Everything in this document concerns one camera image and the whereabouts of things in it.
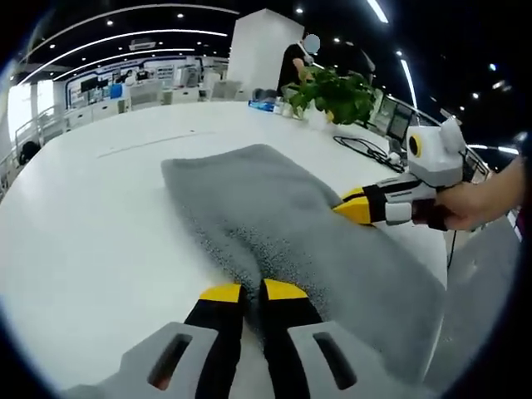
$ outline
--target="person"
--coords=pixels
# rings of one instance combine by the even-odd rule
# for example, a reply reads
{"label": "person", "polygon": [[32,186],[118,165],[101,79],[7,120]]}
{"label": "person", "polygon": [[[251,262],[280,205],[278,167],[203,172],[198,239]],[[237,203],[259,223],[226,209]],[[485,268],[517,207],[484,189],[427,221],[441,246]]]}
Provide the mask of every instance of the person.
{"label": "person", "polygon": [[18,163],[20,166],[27,164],[32,158],[41,150],[41,146],[35,141],[28,141],[22,146],[20,155],[18,156]]}
{"label": "person", "polygon": [[283,64],[281,65],[281,75],[277,86],[277,95],[283,96],[283,87],[290,83],[298,84],[300,76],[305,72],[305,61],[311,64],[311,57],[305,52],[303,40],[291,44],[284,51]]}
{"label": "person", "polygon": [[133,71],[129,69],[125,75],[120,75],[116,78],[116,83],[126,83],[126,79],[133,76]]}
{"label": "person", "polygon": [[484,183],[462,183],[439,193],[436,202],[452,213],[446,220],[448,229],[471,230],[517,208],[524,198],[525,161],[518,156]]}
{"label": "person", "polygon": [[136,73],[136,81],[145,81],[146,79],[148,79],[148,72],[144,69],[144,65],[141,65]]}
{"label": "person", "polygon": [[126,79],[124,79],[124,83],[126,86],[133,86],[136,82],[135,77],[133,76],[133,71],[130,69],[126,74]]}

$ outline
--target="blue object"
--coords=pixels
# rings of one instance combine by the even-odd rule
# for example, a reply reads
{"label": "blue object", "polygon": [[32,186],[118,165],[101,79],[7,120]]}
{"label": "blue object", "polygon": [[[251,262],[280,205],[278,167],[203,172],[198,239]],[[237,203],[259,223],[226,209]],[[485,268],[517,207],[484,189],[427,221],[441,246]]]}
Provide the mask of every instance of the blue object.
{"label": "blue object", "polygon": [[122,97],[124,89],[120,83],[111,86],[111,99]]}
{"label": "blue object", "polygon": [[261,111],[273,112],[275,104],[271,102],[248,101],[248,106]]}

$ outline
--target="table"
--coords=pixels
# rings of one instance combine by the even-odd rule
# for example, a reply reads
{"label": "table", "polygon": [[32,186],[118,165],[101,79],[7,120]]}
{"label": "table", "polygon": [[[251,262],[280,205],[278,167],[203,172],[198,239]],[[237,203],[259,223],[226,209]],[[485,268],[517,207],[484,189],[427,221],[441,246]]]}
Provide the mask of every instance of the table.
{"label": "table", "polygon": [[[385,139],[361,127],[348,130],[387,149]],[[226,281],[178,220],[160,162],[256,143],[271,145],[339,194],[393,175],[301,121],[213,102],[80,127],[48,143],[18,176],[0,205],[0,300],[22,353],[53,387],[108,377],[122,353],[183,321],[205,289]],[[382,228],[446,285],[441,232]],[[248,331],[243,344],[232,397],[273,397]]]}

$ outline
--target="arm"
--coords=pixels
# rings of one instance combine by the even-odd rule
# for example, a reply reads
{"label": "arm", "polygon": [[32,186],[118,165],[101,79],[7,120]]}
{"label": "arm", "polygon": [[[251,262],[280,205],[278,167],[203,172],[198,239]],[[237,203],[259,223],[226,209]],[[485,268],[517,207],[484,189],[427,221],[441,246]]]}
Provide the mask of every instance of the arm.
{"label": "arm", "polygon": [[308,80],[308,79],[312,79],[313,78],[313,76],[310,74],[310,72],[307,72],[307,70],[305,68],[305,63],[303,62],[303,60],[301,58],[294,58],[292,60],[292,62],[293,62],[293,65],[298,70],[299,80],[303,81],[305,79]]}
{"label": "arm", "polygon": [[498,175],[479,185],[461,184],[438,194],[453,215],[446,221],[449,229],[472,229],[498,219],[522,204],[525,197],[525,163],[517,157]]}

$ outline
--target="gray towel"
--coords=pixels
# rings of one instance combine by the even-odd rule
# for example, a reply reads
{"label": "gray towel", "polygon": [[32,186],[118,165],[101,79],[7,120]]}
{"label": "gray towel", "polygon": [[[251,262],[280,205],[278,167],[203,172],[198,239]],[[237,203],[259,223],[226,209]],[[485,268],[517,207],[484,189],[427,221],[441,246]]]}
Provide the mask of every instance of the gray towel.
{"label": "gray towel", "polygon": [[420,381],[445,289],[405,249],[333,213],[340,198],[266,145],[161,167],[180,216],[252,300],[261,278],[295,283],[390,373]]}

